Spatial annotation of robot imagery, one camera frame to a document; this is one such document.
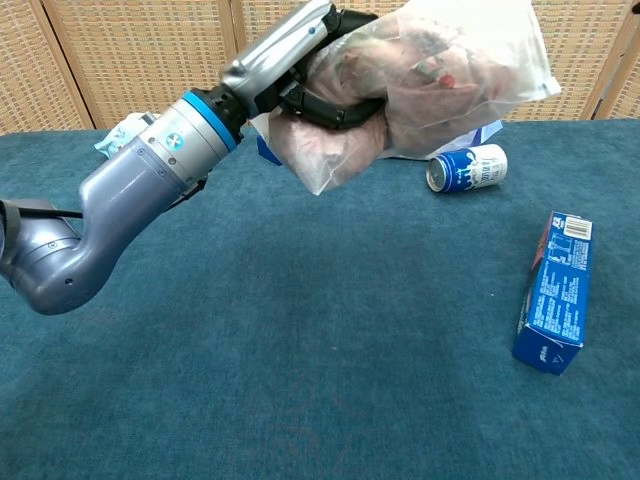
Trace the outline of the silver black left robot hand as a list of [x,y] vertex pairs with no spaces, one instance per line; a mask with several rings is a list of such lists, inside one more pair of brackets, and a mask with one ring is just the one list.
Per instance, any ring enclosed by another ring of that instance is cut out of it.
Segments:
[[331,1],[307,1],[242,51],[221,75],[243,109],[244,121],[280,106],[330,130],[364,124],[379,112],[381,98],[339,107],[306,88],[308,67],[324,47],[377,19],[375,14],[336,8]]

